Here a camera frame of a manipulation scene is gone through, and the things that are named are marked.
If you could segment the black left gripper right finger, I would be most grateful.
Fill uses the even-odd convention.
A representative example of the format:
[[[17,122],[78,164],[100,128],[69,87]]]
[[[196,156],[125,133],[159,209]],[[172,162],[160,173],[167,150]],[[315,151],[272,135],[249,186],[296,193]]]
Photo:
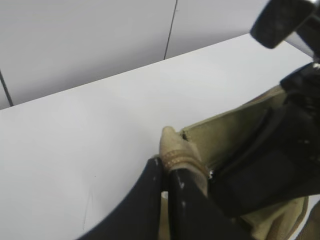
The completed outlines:
[[[168,216],[172,240],[246,240],[248,234],[207,199],[187,169],[168,176]]]

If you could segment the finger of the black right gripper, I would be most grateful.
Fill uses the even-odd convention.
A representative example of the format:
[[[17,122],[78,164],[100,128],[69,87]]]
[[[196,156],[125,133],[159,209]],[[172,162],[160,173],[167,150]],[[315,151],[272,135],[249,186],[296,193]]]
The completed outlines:
[[[269,109],[209,185],[228,217],[320,192],[320,128],[295,104]]]

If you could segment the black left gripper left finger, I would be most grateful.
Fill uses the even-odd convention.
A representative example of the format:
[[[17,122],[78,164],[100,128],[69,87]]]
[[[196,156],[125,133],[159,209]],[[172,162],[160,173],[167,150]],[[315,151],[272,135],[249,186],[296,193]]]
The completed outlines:
[[[121,203],[80,239],[158,239],[162,183],[162,161],[159,157],[152,157],[146,162],[142,174]]]

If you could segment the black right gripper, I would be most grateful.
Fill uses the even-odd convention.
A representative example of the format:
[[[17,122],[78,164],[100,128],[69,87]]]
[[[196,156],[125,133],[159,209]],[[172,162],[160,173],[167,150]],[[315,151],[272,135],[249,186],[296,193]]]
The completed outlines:
[[[313,118],[320,116],[320,16],[315,0],[270,0],[254,22],[250,35],[274,49],[297,30],[312,50],[312,62],[285,77],[280,85],[291,102]]]

